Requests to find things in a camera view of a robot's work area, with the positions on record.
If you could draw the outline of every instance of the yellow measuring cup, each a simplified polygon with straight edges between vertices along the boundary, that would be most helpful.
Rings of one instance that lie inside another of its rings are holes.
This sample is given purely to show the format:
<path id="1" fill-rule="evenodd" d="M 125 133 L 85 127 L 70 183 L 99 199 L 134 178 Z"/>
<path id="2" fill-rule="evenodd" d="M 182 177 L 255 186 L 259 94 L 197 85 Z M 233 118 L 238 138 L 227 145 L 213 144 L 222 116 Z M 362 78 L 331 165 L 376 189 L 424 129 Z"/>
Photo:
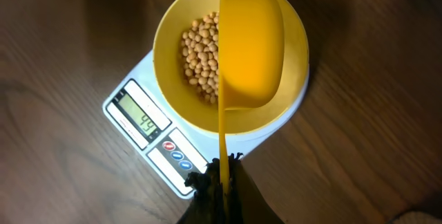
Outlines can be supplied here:
<path id="1" fill-rule="evenodd" d="M 220 0 L 218 133 L 220 181 L 229 194 L 225 111 L 264 106 L 276 94 L 284 60 L 284 24 L 276 0 Z M 227 199 L 224 210 L 228 214 Z"/>

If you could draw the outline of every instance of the digital kitchen scale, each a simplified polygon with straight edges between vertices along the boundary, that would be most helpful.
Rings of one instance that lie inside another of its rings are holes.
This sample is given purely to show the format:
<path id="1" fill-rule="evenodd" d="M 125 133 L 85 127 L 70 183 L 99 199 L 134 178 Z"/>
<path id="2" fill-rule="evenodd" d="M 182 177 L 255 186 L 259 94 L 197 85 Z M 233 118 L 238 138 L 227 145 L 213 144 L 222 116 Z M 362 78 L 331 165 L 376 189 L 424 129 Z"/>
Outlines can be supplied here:
<path id="1" fill-rule="evenodd" d="M 294 114 L 307 88 L 276 121 L 252 133 L 227 136 L 227 151 L 247 155 Z M 181 198 L 194 189 L 184 186 L 191 171 L 204 173 L 219 157 L 218 135 L 187 124 L 160 92 L 153 70 L 152 51 L 124 78 L 103 103 L 104 115 L 117 127 L 165 183 Z"/>

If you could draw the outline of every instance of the wooden table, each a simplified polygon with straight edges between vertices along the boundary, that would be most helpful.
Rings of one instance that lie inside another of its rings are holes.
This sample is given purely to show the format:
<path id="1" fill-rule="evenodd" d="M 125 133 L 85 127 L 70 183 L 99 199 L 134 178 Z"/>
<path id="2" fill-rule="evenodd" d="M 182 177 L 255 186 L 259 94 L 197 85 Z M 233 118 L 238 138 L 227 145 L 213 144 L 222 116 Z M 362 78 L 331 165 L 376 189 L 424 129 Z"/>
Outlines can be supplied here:
<path id="1" fill-rule="evenodd" d="M 174 223 L 179 199 L 104 117 L 174 0 L 0 0 L 0 223 Z M 287 223 L 384 223 L 442 191 L 442 0 L 288 0 L 300 109 L 244 159 Z"/>

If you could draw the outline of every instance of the scale button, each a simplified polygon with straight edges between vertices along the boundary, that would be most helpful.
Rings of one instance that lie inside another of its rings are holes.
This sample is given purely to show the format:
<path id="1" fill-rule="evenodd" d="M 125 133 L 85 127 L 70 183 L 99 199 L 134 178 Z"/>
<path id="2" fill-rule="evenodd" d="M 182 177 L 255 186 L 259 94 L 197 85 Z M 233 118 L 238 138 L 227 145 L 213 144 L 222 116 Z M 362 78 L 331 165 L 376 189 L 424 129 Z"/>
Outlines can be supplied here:
<path id="1" fill-rule="evenodd" d="M 180 162 L 180 167 L 181 169 L 190 170 L 192 169 L 192 163 L 187 160 L 183 160 Z"/>
<path id="2" fill-rule="evenodd" d="M 163 148 L 167 151 L 173 151 L 175 149 L 175 144 L 170 141 L 163 142 Z"/>
<path id="3" fill-rule="evenodd" d="M 171 156 L 178 161 L 184 158 L 184 154 L 181 151 L 172 151 Z"/>

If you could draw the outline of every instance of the yellow bowl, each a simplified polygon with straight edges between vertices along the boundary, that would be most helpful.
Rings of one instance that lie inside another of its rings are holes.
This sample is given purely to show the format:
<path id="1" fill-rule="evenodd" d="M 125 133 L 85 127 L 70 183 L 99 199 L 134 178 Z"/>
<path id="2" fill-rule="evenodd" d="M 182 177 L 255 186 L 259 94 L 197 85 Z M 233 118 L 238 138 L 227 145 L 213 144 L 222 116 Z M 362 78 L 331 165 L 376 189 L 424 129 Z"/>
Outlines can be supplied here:
<path id="1" fill-rule="evenodd" d="M 277 120 L 294 103 L 307 79 L 308 45 L 304 26 L 287 0 L 277 1 L 285 29 L 280 86 L 275 97 L 260 108 L 227 111 L 227 134 L 246 134 Z M 164 98 L 188 123 L 211 133 L 218 132 L 218 110 L 201 102 L 195 89 L 184 83 L 179 54 L 182 33 L 191 27 L 192 21 L 218 11 L 219 7 L 220 0 L 175 0 L 164 14 L 153 42 L 155 76 Z"/>

